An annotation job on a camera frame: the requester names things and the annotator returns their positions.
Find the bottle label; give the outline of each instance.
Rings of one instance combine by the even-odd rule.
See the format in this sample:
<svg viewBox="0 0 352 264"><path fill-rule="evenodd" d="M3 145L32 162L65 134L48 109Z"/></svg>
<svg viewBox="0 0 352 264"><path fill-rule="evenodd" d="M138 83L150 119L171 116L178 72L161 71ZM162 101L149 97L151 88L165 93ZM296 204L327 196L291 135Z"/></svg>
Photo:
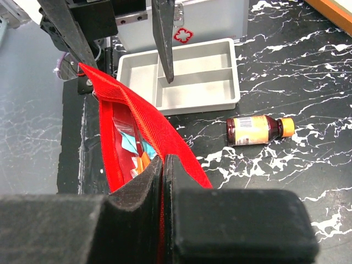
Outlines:
<svg viewBox="0 0 352 264"><path fill-rule="evenodd" d="M234 118L235 145L264 144L269 141L269 125L264 115Z"/></svg>

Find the gray floor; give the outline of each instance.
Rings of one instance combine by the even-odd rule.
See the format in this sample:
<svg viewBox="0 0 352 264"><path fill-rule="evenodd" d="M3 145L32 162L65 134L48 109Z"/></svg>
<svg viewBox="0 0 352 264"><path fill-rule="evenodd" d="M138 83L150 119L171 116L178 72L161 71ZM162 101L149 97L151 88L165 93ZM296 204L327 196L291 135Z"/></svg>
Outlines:
<svg viewBox="0 0 352 264"><path fill-rule="evenodd" d="M0 47L0 194L57 192L62 52L33 22L7 31Z"/></svg>

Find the red zipper bag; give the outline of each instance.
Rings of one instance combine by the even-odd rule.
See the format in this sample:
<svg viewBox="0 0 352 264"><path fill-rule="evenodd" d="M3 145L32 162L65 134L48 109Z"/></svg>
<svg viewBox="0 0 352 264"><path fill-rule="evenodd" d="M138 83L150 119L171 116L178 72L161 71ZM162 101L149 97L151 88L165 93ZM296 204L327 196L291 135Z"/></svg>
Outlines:
<svg viewBox="0 0 352 264"><path fill-rule="evenodd" d="M132 180L132 154L121 147L122 136L115 132L113 119L132 126L136 120L142 137L155 149L163 162L166 155L177 155L186 172L203 188L212 185L191 149L169 121L150 103L113 77L80 63L92 81L100 105L100 136L104 166L110 191Z"/></svg>

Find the plastic bottle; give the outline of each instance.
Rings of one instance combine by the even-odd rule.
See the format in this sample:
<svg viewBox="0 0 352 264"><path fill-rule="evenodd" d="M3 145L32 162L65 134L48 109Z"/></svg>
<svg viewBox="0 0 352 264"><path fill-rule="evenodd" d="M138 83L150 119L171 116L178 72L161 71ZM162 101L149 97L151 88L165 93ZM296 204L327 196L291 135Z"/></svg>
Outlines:
<svg viewBox="0 0 352 264"><path fill-rule="evenodd" d="M267 115L229 118L226 121L229 146L267 144L295 133L292 118L273 119Z"/></svg>

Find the gray plastic tray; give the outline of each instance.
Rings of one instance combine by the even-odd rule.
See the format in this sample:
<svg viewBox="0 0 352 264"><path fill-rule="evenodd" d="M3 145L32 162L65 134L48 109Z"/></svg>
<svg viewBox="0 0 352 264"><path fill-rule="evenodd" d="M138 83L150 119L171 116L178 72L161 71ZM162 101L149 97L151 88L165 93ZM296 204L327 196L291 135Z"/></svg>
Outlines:
<svg viewBox="0 0 352 264"><path fill-rule="evenodd" d="M122 56L117 80L166 116L235 108L240 90L231 38L174 47L173 58L171 84L157 50Z"/></svg>

